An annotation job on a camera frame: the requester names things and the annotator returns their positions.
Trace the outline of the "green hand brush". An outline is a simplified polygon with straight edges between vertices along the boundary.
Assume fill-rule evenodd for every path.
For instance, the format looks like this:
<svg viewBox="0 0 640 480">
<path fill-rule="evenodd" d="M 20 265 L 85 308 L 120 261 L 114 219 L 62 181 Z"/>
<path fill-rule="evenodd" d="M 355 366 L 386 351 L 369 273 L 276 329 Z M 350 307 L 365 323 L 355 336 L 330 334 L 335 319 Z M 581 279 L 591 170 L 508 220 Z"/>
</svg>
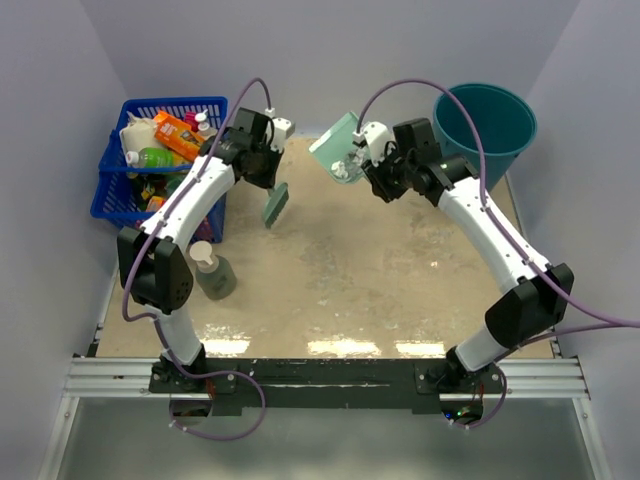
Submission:
<svg viewBox="0 0 640 480">
<path fill-rule="evenodd" d="M 274 225 L 288 200 L 289 189 L 286 182 L 278 183 L 268 190 L 268 199 L 262 212 L 263 224 L 267 229 Z"/>
</svg>

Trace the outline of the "small white scrap front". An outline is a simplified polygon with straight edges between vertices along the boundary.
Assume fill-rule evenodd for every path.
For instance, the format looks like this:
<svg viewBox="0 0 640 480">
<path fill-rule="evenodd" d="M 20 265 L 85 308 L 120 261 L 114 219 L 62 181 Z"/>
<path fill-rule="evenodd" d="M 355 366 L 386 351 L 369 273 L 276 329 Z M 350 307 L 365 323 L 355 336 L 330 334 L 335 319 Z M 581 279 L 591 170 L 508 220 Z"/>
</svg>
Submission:
<svg viewBox="0 0 640 480">
<path fill-rule="evenodd" d="M 349 172 L 343 161 L 336 161 L 331 165 L 332 174 L 339 179 L 346 179 L 349 176 Z"/>
</svg>

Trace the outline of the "green plastic dustpan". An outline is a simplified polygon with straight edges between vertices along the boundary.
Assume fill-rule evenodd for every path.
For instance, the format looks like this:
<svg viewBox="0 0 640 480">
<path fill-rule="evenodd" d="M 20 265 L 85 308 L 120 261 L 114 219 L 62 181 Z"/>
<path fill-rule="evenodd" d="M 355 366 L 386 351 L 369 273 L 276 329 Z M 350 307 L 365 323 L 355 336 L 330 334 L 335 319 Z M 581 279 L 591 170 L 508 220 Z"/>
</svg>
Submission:
<svg viewBox="0 0 640 480">
<path fill-rule="evenodd" d="M 357 121 L 358 116 L 354 112 L 346 113 L 309 147 L 309 153 L 313 158 L 339 184 L 354 184 L 364 176 L 362 165 L 359 174 L 349 175 L 346 179 L 336 178 L 331 172 L 334 162 L 344 162 L 347 153 L 356 150 L 352 133 L 356 129 Z"/>
</svg>

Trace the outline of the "grey printed paper scrap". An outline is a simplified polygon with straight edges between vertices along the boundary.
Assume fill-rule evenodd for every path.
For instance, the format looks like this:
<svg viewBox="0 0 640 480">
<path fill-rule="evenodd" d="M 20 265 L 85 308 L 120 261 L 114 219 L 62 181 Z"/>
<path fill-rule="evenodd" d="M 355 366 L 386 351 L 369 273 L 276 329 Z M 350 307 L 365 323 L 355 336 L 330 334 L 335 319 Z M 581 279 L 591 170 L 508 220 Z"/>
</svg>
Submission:
<svg viewBox="0 0 640 480">
<path fill-rule="evenodd" d="M 344 164 L 349 175 L 357 175 L 361 172 L 361 165 L 364 161 L 363 154 L 360 150 L 353 150 L 347 153 Z"/>
</svg>

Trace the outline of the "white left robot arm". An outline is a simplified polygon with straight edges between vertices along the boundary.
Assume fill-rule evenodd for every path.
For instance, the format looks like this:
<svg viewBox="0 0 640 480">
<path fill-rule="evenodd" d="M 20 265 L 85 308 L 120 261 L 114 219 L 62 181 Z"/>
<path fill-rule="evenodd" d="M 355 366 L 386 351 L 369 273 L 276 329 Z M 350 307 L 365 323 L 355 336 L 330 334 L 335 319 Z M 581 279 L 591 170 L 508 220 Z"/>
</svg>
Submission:
<svg viewBox="0 0 640 480">
<path fill-rule="evenodd" d="M 285 144 L 294 122 L 274 110 L 241 108 L 233 121 L 206 140 L 185 179 L 164 205 L 138 228 L 117 237 L 119 273 L 125 302 L 141 305 L 162 330 L 166 357 L 175 363 L 171 378 L 185 392 L 200 390 L 207 368 L 196 361 L 204 347 L 195 334 L 186 303 L 194 278 L 185 254 L 214 204 L 238 181 L 273 191 Z"/>
</svg>

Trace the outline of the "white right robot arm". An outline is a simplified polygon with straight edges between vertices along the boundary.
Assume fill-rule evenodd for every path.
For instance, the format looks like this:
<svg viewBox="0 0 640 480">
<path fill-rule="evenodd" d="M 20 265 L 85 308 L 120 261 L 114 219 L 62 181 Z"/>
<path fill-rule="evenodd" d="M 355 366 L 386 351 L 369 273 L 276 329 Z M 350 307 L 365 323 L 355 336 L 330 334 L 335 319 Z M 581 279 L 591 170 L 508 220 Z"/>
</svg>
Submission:
<svg viewBox="0 0 640 480">
<path fill-rule="evenodd" d="M 477 170 L 461 154 L 444 155 L 426 118 L 387 128 L 369 122 L 352 135 L 361 168 L 375 196 L 385 202 L 413 190 L 444 212 L 480 253 L 501 292 L 481 329 L 451 348 L 427 376 L 444 392 L 469 392 L 481 371 L 559 323 L 574 275 L 552 265 L 489 199 Z"/>
</svg>

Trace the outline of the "white pump lotion bottle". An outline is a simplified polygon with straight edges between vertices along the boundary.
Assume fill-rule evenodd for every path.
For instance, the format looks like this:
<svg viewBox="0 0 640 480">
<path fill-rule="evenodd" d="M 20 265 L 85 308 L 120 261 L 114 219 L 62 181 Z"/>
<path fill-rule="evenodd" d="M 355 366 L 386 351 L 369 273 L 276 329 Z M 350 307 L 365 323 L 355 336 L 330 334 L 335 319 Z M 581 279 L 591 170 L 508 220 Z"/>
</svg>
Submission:
<svg viewBox="0 0 640 480">
<path fill-rule="evenodd" d="M 217 129 L 209 120 L 208 111 L 197 112 L 194 119 L 197 122 L 198 134 L 204 139 L 209 139 L 217 133 Z"/>
</svg>

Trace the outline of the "orange carton box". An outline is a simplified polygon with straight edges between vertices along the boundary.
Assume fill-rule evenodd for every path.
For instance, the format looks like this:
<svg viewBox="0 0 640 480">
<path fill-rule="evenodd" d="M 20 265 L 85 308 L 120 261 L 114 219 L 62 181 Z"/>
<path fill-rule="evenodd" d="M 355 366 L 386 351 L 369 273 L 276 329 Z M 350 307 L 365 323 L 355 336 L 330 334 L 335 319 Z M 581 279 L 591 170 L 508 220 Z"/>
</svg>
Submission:
<svg viewBox="0 0 640 480">
<path fill-rule="evenodd" d="M 153 121 L 155 138 L 162 145 L 190 162 L 199 156 L 205 138 L 194 132 L 189 124 L 164 111 L 159 111 Z"/>
</svg>

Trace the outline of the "green drink bottle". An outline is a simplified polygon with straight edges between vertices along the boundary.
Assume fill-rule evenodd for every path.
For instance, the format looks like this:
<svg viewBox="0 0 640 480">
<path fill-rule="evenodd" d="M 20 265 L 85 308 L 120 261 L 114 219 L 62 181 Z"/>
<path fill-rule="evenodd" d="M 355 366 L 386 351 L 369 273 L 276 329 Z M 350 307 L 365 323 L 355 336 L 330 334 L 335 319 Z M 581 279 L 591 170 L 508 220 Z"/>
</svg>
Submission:
<svg viewBox="0 0 640 480">
<path fill-rule="evenodd" d="M 139 151 L 127 151 L 125 161 L 128 167 L 142 169 L 180 168 L 191 162 L 172 150 L 146 147 Z"/>
</svg>

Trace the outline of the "blue plastic basket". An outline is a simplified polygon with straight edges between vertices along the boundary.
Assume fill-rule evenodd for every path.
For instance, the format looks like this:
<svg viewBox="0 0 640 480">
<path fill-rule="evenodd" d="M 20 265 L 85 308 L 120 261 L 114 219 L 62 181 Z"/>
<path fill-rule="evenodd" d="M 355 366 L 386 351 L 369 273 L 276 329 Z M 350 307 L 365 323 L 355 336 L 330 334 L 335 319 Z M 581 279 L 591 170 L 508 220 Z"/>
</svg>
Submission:
<svg viewBox="0 0 640 480">
<path fill-rule="evenodd" d="M 136 170 L 126 166 L 120 131 L 127 126 L 130 116 L 154 118 L 164 111 L 182 119 L 189 112 L 205 112 L 209 123 L 219 127 L 226 117 L 228 100 L 223 96 L 138 98 L 126 101 L 108 144 L 98 164 L 99 180 L 90 212 L 95 218 L 105 219 L 116 228 L 138 227 L 151 213 L 143 204 L 144 179 Z"/>
</svg>

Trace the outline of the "clear soap pump bottle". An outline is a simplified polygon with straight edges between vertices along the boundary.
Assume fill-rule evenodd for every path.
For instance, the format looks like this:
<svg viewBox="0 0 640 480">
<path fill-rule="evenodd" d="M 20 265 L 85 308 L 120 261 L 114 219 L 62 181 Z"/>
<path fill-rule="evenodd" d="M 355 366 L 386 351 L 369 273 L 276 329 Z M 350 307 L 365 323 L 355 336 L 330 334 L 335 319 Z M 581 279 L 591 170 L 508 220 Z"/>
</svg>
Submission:
<svg viewBox="0 0 640 480">
<path fill-rule="evenodd" d="M 233 293 L 237 277 L 229 261 L 214 253 L 211 243 L 193 243 L 189 255 L 196 263 L 196 281 L 210 300 L 221 300 Z"/>
</svg>

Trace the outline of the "teal plastic trash bin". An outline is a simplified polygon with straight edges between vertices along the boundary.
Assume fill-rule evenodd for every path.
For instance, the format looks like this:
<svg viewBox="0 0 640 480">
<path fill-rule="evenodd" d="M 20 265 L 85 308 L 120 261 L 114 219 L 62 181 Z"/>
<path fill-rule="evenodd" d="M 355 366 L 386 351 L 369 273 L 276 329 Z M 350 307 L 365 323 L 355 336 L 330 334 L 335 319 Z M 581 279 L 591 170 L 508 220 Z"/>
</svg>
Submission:
<svg viewBox="0 0 640 480">
<path fill-rule="evenodd" d="M 499 86 L 467 83 L 452 87 L 450 92 L 476 126 L 485 153 L 486 189 L 491 191 L 533 142 L 537 133 L 535 114 L 522 98 Z M 480 167 L 470 127 L 445 94 L 434 104 L 433 129 L 445 156 L 462 154 L 476 169 Z"/>
</svg>

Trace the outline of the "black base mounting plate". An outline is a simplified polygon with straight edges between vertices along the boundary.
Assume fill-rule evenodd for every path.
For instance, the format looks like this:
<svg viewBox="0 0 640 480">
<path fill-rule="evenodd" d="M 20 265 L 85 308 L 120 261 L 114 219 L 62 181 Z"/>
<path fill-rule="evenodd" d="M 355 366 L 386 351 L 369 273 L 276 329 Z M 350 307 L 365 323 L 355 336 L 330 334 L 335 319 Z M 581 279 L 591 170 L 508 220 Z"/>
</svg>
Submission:
<svg viewBox="0 0 640 480">
<path fill-rule="evenodd" d="M 189 378 L 162 359 L 153 364 L 149 390 L 175 398 L 202 396 L 216 416 L 246 408 L 386 409 L 439 414 L 460 422 L 481 417 L 483 400 L 501 394 L 495 366 L 445 377 L 436 359 L 214 359 L 197 363 L 214 377 Z"/>
</svg>

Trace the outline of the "aluminium rail frame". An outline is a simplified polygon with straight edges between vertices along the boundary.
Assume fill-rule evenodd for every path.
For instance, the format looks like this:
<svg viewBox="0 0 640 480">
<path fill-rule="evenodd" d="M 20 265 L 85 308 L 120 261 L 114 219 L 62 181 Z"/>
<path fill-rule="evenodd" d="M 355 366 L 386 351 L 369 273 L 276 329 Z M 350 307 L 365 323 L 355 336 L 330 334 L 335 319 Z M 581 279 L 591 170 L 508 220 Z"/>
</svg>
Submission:
<svg viewBox="0 0 640 480">
<path fill-rule="evenodd" d="M 149 390 L 149 358 L 77 358 L 44 479 L 609 479 L 575 359 L 505 360 L 480 418 L 259 408 Z"/>
</svg>

